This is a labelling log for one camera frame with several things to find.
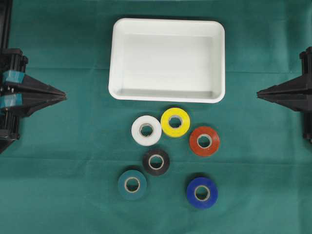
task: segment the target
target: black metal frame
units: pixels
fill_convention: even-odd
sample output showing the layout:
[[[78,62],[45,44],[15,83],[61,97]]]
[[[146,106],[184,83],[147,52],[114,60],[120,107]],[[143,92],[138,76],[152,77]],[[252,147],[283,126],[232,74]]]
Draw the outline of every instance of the black metal frame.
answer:
[[[0,0],[0,153],[20,138],[19,125],[22,117],[66,100],[66,94],[61,90],[25,74],[28,58],[20,49],[7,48],[12,2],[13,0]],[[18,74],[22,78],[15,80],[10,74]],[[20,97],[18,104],[3,101],[17,96]]]
[[[303,113],[303,138],[312,140],[312,47],[299,55],[302,75],[279,85],[261,90],[258,98]]]

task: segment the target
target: white tray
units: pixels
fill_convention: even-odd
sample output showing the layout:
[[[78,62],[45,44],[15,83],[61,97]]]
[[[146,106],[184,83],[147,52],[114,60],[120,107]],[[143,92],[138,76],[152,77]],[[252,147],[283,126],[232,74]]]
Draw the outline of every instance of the white tray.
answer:
[[[224,28],[215,21],[118,20],[108,89],[114,98],[125,100],[222,100]]]

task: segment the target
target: electrical tape roll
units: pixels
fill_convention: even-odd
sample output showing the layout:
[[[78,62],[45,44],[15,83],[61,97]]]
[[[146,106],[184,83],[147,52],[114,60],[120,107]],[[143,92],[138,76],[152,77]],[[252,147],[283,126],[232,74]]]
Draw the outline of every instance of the electrical tape roll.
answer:
[[[198,140],[202,136],[207,137],[210,141],[210,144],[207,147],[202,147],[199,145]],[[189,139],[190,147],[192,151],[201,157],[208,157],[215,153],[220,146],[220,138],[218,133],[211,127],[198,127],[196,128],[190,136]]]
[[[136,179],[138,181],[138,188],[134,191],[130,191],[127,187],[129,179]],[[118,180],[119,193],[127,200],[136,200],[141,198],[146,192],[146,179],[145,176],[136,170],[128,170],[121,174]]]
[[[177,128],[170,126],[169,121],[172,118],[178,118],[181,121],[181,125]],[[186,111],[180,108],[170,108],[166,110],[160,120],[160,124],[164,133],[170,137],[181,137],[187,133],[190,128],[191,120]]]
[[[150,126],[152,133],[148,136],[144,136],[141,132],[144,126]],[[140,145],[151,146],[156,144],[161,137],[161,125],[160,122],[153,116],[141,116],[137,118],[131,127],[131,134],[133,139]]]
[[[199,187],[208,189],[205,199],[199,199],[196,196],[196,190]],[[189,203],[198,209],[207,209],[212,207],[218,199],[218,189],[212,180],[205,177],[193,179],[186,189],[186,196]]]
[[[153,167],[153,165],[151,163],[151,159],[153,157],[161,158],[162,162],[161,162],[160,167],[158,167],[158,168]],[[148,172],[149,174],[151,174],[153,176],[160,176],[160,175],[164,174],[168,170],[169,165],[170,165],[169,156],[165,151],[163,151],[161,149],[149,150],[143,156],[144,169],[146,170],[146,172]]]

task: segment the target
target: green cloth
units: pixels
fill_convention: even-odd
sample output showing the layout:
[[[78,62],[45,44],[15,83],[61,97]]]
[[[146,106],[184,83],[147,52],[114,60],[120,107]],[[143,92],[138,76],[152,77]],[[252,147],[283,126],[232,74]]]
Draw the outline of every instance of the green cloth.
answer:
[[[123,17],[216,20],[226,32],[226,95],[217,104],[124,101],[108,93],[112,29]],[[312,145],[301,115],[256,92],[301,75],[312,45],[310,0],[14,0],[9,46],[29,58],[26,73],[68,100],[21,121],[20,140],[0,155],[4,234],[307,234],[312,230]],[[168,172],[146,174],[131,124],[171,106],[191,116],[182,138],[162,134]],[[219,151],[200,158],[191,130],[215,128]],[[138,168],[147,193],[118,193]],[[193,208],[197,175],[217,185],[217,203]]]

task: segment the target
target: teal clamp pad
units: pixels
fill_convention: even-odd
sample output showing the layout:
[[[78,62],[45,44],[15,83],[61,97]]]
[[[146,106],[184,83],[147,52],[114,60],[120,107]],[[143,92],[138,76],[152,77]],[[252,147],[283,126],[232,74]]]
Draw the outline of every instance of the teal clamp pad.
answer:
[[[12,106],[21,106],[22,97],[21,94],[5,95],[0,97],[0,109]]]
[[[136,191],[131,192],[126,187],[126,183],[129,179],[136,179],[139,182],[139,187]],[[128,170],[124,172],[118,180],[118,190],[126,200],[136,200],[141,198],[145,194],[146,187],[147,183],[145,176],[136,170]]]
[[[22,83],[24,76],[25,76],[24,72],[8,70],[3,73],[2,83],[5,83],[6,81],[14,83]]]

